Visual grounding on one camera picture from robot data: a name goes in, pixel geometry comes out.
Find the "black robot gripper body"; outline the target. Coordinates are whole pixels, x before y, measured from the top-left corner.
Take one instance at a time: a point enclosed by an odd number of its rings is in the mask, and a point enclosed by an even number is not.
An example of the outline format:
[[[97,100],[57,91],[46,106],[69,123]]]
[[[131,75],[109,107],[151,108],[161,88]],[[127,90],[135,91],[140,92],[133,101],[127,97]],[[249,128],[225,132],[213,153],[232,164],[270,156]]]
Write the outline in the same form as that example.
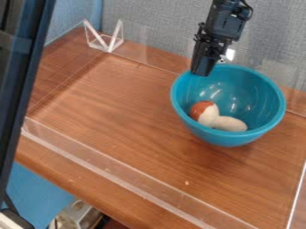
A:
[[[252,14],[253,8],[245,0],[212,0],[207,20],[197,24],[195,49],[215,47],[224,51],[240,39]]]

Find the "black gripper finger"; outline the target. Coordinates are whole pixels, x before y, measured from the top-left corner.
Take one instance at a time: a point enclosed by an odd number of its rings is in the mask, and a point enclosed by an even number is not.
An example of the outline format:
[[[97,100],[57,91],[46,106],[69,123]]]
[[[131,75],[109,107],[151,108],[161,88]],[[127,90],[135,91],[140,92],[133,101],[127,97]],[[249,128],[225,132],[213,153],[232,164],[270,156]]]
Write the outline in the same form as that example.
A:
[[[207,77],[216,62],[224,55],[228,45],[228,43],[219,43],[216,41],[205,42],[197,40],[193,48],[189,71],[199,76]]]

